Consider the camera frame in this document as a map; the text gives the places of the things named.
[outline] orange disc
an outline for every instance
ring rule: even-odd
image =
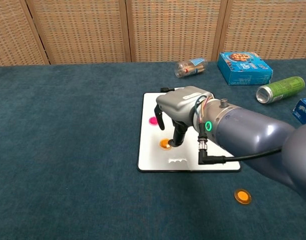
[[[171,149],[171,145],[168,144],[168,141],[169,139],[165,138],[165,139],[162,139],[160,142],[159,142],[159,145],[161,146],[161,148],[165,149],[165,150],[169,150]]]
[[[252,200],[251,194],[249,194],[249,192],[244,189],[236,190],[234,197],[240,204],[249,204]]]

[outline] green led ring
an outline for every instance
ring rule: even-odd
[[[210,122],[210,121],[207,121],[206,123],[205,123],[205,129],[206,129],[206,131],[208,131],[208,132],[210,132],[211,130],[212,130],[212,123]]]

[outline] clear plastic bottle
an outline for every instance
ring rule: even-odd
[[[178,78],[198,74],[206,69],[207,61],[204,58],[194,58],[178,62],[175,66],[175,75]]]

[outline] small white object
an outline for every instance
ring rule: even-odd
[[[138,170],[142,172],[173,172],[173,171],[220,171],[235,172],[241,166],[238,161],[224,164],[198,165],[198,133],[193,127],[189,127],[184,143],[179,147],[163,149],[159,143],[162,139],[172,139],[174,126],[169,116],[163,113],[165,130],[158,125],[151,125],[149,118],[154,117],[156,98],[166,93],[145,93],[143,99],[141,135],[138,156]],[[207,142],[207,152],[212,156],[232,155],[212,141]]]

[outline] wicker screen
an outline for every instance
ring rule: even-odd
[[[306,0],[231,2],[220,51],[252,51],[265,59],[306,57]]]
[[[124,0],[27,0],[52,64],[130,61]]]
[[[211,60],[221,2],[127,0],[132,61]]]
[[[0,0],[0,66],[46,63],[25,1]]]

